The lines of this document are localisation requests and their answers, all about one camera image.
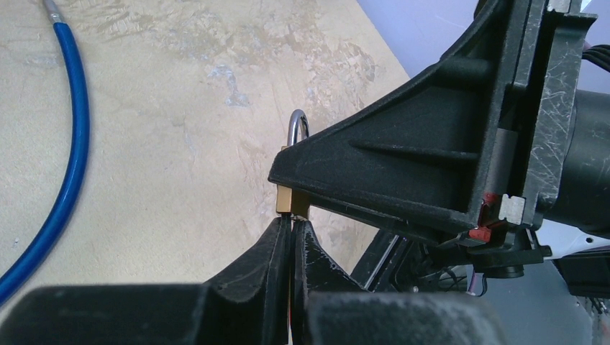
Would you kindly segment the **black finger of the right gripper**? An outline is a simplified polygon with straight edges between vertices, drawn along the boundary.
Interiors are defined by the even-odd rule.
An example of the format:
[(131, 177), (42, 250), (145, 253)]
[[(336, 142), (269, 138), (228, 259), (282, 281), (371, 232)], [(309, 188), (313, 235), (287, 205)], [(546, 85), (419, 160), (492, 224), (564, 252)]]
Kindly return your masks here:
[(269, 181), (427, 241), (474, 229), (506, 86), (505, 34), (505, 2), (487, 1), (437, 63), (278, 153)]

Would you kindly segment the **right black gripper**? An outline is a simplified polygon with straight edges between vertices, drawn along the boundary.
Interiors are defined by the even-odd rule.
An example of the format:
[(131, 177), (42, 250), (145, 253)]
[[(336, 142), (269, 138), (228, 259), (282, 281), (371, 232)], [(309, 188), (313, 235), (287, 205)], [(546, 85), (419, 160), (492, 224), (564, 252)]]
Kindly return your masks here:
[(519, 134), (509, 191), (497, 208), (503, 229), (473, 256), (486, 277), (521, 277), (555, 253), (537, 234), (545, 219), (609, 236), (609, 96), (578, 89), (582, 60), (602, 62), (585, 38), (595, 16), (579, 1), (527, 1), (504, 123)]

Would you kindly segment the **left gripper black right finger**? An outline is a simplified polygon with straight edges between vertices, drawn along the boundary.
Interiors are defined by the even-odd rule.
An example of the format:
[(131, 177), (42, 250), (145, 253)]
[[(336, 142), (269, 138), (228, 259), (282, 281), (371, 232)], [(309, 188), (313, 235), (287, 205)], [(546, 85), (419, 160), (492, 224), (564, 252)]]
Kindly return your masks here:
[(293, 224), (294, 344), (505, 344), (486, 301), (465, 293), (372, 293), (320, 245), (310, 221)]

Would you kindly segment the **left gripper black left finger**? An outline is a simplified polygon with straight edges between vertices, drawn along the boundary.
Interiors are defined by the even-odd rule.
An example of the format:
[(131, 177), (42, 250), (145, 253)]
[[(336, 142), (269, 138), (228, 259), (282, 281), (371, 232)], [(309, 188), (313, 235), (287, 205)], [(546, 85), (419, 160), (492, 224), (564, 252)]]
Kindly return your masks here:
[(286, 344), (291, 220), (203, 283), (41, 287), (1, 325), (3, 344)]

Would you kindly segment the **brass padlock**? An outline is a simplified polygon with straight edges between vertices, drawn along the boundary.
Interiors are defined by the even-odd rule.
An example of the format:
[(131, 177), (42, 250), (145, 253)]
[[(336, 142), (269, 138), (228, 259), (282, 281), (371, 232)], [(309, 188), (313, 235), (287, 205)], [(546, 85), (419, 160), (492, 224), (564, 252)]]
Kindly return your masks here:
[[(299, 141), (309, 137), (309, 121), (301, 109), (292, 112), (288, 122), (288, 137), (286, 145), (281, 150), (294, 146)], [(304, 220), (309, 218), (309, 197), (297, 190), (277, 185), (276, 212), (290, 214), (292, 219)]]

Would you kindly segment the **blue cable lock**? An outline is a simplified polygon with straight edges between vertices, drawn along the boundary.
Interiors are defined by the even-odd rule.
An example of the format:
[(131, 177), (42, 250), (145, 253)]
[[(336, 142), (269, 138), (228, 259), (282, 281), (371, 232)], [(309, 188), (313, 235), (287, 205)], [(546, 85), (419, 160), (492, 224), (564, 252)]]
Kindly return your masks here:
[(1, 304), (70, 220), (86, 174), (88, 88), (55, 1), (1, 3)]

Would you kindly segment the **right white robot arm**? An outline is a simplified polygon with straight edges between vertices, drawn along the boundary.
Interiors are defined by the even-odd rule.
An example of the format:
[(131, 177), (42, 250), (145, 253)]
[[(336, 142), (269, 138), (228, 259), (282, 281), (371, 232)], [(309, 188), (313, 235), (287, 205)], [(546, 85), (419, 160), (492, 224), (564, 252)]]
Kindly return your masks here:
[(484, 293), (551, 261), (609, 296), (609, 94), (578, 88), (596, 16), (579, 1), (480, 1), (439, 61), (279, 153), (269, 180), (379, 229), (373, 292)]

